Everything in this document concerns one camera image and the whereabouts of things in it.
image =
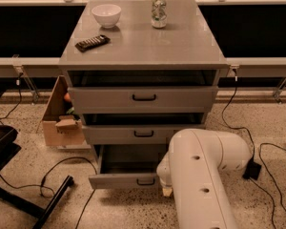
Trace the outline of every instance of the brown box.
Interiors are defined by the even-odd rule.
[[[47,146],[81,145],[85,141],[80,120],[73,120],[66,111],[72,106],[64,100],[68,86],[64,76],[58,76],[42,118]]]

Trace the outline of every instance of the speckled floor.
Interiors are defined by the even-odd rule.
[[[229,131],[222,125],[221,120],[221,112],[229,94],[219,95],[208,116],[207,129]],[[258,158],[260,143],[271,142],[286,149],[286,102],[278,105],[269,97],[267,103],[256,103],[251,98],[246,99],[245,96],[236,98],[225,116],[230,125],[250,129],[256,147],[255,161],[261,164]],[[16,98],[12,103],[1,101],[0,117],[5,116],[15,103]],[[24,101],[8,119],[3,120],[19,132],[16,143],[22,147],[18,155],[1,172],[1,175],[14,186],[39,184],[42,176],[55,163],[66,157],[82,156],[92,161],[90,150],[70,151],[45,146],[43,130],[39,126],[45,107],[46,98],[41,98],[36,105]],[[238,133],[250,143],[245,132]],[[286,207],[286,154],[272,146],[264,146],[262,156],[276,178]],[[74,177],[75,184],[58,203],[44,228],[75,228],[80,213],[92,193],[88,176],[93,173],[91,164],[80,159],[64,162],[52,171],[46,183],[51,188],[57,189],[67,175]],[[243,171],[221,173],[239,228],[274,228],[271,223],[272,200],[251,181],[244,180],[242,174]],[[264,167],[257,183],[274,196],[276,228],[286,229],[286,212],[279,204],[277,188]],[[8,187],[1,178],[0,186],[42,207],[49,202],[40,197],[38,188],[15,190]],[[0,229],[32,228],[35,222],[35,218],[0,200]],[[164,198],[161,190],[156,189],[96,190],[78,228],[176,229],[178,223],[174,198]]]

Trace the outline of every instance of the gray cabinet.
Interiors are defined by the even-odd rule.
[[[194,0],[170,1],[172,20],[163,30],[150,24],[151,0],[114,0],[122,16],[117,28],[103,30],[90,15],[100,3],[112,0],[89,2],[59,64],[98,163],[90,182],[93,188],[157,187],[156,167],[172,136],[204,128],[227,66]],[[108,45],[85,53],[74,47],[100,32]]]

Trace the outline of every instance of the floor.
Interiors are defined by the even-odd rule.
[[[223,126],[221,119],[221,112],[232,93],[219,93],[208,115],[207,129],[235,132]],[[7,119],[2,120],[4,124],[11,125],[18,131],[16,143],[22,147],[1,172],[2,177],[13,186],[40,184],[43,175],[54,164],[67,157],[81,156],[93,161],[90,150],[71,151],[45,145],[40,120],[45,111],[47,95],[49,94],[42,95],[37,104],[31,105],[30,94],[23,94],[23,102]],[[225,118],[231,126],[243,126],[251,131],[256,148],[255,161],[259,164],[262,164],[258,157],[260,143],[270,142],[286,149],[286,95],[282,96],[282,100],[283,104],[277,104],[270,93],[246,96],[239,92],[225,112]],[[6,116],[17,101],[17,94],[4,94],[0,99],[0,117]],[[237,133],[250,144],[245,132]],[[286,207],[286,153],[271,145],[263,146],[262,151],[262,157],[276,179]],[[84,205],[92,193],[88,181],[88,176],[92,174],[94,170],[91,164],[79,158],[62,162],[52,170],[46,182],[52,189],[58,189],[67,175],[72,176],[75,183],[62,197],[43,228],[76,227]],[[250,180],[244,180],[242,174],[243,171],[220,174],[239,228],[274,228],[271,223],[271,198]],[[280,205],[278,190],[264,166],[256,183],[274,197],[276,228],[286,229],[286,212]],[[1,178],[0,186],[41,207],[49,203],[48,199],[40,196],[38,187],[12,189]],[[0,229],[32,228],[35,222],[35,218],[0,200]],[[78,228],[177,229],[174,197],[164,198],[160,189],[96,190]]]

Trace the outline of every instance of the white bowl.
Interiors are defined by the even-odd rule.
[[[115,4],[103,4],[92,9],[92,14],[98,24],[104,28],[112,28],[118,22],[121,8]]]

